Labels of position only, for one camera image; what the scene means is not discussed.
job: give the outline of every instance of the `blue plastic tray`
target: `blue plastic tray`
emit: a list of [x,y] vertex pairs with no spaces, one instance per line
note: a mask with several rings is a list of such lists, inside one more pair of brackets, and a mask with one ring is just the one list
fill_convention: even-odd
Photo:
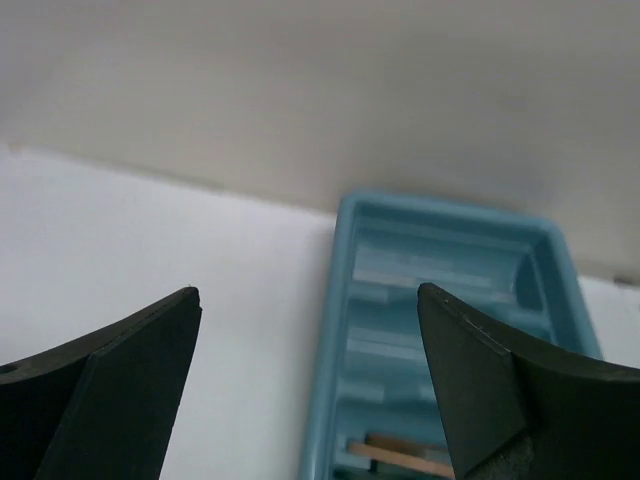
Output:
[[445,445],[416,313],[424,282],[601,358],[553,223],[433,198],[352,194],[338,214],[299,479],[367,468],[346,446],[369,432]]

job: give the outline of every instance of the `white surface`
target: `white surface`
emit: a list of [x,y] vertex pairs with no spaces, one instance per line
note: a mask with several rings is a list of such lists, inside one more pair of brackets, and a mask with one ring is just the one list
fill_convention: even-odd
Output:
[[9,141],[327,211],[473,198],[640,272],[640,2],[0,3]]
[[[195,285],[162,478],[294,479],[333,216],[63,160],[0,152],[0,365]],[[640,367],[640,295],[581,283],[607,358]]]

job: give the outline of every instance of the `light blue plastic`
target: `light blue plastic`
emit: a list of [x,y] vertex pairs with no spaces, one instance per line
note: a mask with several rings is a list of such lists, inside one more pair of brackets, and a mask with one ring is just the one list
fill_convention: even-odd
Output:
[[367,432],[445,445],[416,313],[433,282],[568,350],[601,358],[564,237],[551,222],[426,197],[343,199],[300,480],[336,466]]

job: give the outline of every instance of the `wooden stick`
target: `wooden stick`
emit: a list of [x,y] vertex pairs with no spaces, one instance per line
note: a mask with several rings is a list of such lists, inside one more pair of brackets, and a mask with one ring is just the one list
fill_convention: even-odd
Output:
[[432,452],[448,454],[449,450],[440,445],[430,443],[417,443],[410,440],[402,440],[396,437],[390,437],[380,433],[369,433],[365,439],[367,445],[372,447],[384,448],[393,452],[404,453],[413,457],[425,457]]
[[445,478],[455,478],[453,468],[444,463],[432,462],[430,460],[425,460],[424,458],[385,450],[384,448],[374,447],[364,443],[349,443],[347,451],[355,455],[369,457],[378,462],[397,465],[399,467],[409,468],[418,472],[430,473],[432,475],[439,475]]

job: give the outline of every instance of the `popsicle stick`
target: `popsicle stick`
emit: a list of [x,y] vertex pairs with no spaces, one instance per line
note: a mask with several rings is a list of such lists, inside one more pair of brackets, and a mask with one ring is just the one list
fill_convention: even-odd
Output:
[[384,448],[366,445],[364,443],[349,443],[347,446],[349,453],[354,455],[362,455],[369,457],[382,463],[397,465],[399,467],[409,468],[418,472],[429,473],[431,475],[439,475],[445,478],[455,478],[453,468],[444,463],[432,462],[424,458],[398,453]]
[[390,437],[380,433],[369,433],[365,439],[367,445],[372,447],[384,448],[394,452],[404,453],[414,457],[425,457],[432,452],[448,454],[449,450],[440,445],[432,445],[429,443],[417,443],[409,440],[402,440],[396,437]]

